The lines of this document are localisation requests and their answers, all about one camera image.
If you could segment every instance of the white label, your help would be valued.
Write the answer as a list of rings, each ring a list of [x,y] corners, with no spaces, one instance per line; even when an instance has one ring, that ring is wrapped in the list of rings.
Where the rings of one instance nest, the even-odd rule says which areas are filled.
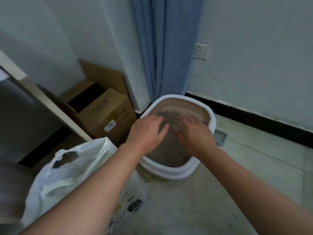
[[[114,120],[111,120],[111,122],[108,123],[108,125],[104,127],[104,131],[108,133],[110,132],[111,129],[114,128],[114,126],[116,126],[116,123],[114,122]]]

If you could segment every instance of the curtain fold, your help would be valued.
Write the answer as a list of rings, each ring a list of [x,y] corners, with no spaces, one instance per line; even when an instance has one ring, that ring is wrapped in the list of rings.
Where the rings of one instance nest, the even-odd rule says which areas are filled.
[[[203,0],[133,0],[152,101],[185,94]]]

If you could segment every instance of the hand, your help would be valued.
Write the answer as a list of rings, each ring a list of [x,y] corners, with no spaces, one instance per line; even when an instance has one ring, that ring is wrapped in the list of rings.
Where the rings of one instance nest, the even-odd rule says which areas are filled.
[[[182,117],[180,119],[183,130],[178,129],[175,134],[179,143],[193,157],[201,160],[209,153],[215,152],[218,147],[208,126],[196,117]]]
[[[156,115],[146,115],[138,119],[131,126],[126,143],[138,150],[140,156],[150,153],[162,142],[168,132],[169,124],[159,132],[162,121],[163,117]]]

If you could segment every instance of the white plastic bag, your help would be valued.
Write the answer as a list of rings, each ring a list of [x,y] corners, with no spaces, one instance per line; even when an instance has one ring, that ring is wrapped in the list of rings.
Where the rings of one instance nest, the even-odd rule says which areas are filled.
[[[29,190],[21,220],[23,225],[28,226],[67,196],[116,150],[116,146],[108,138],[98,138],[69,150],[59,150],[53,160],[38,173]],[[150,184],[143,182],[134,170],[114,209],[109,234],[115,232],[129,216],[137,212],[149,189]]]

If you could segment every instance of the white outlet plate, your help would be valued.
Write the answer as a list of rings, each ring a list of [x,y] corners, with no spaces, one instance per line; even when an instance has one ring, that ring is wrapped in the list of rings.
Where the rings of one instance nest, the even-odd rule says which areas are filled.
[[[208,58],[208,44],[196,43],[194,48],[194,58],[206,60]]]

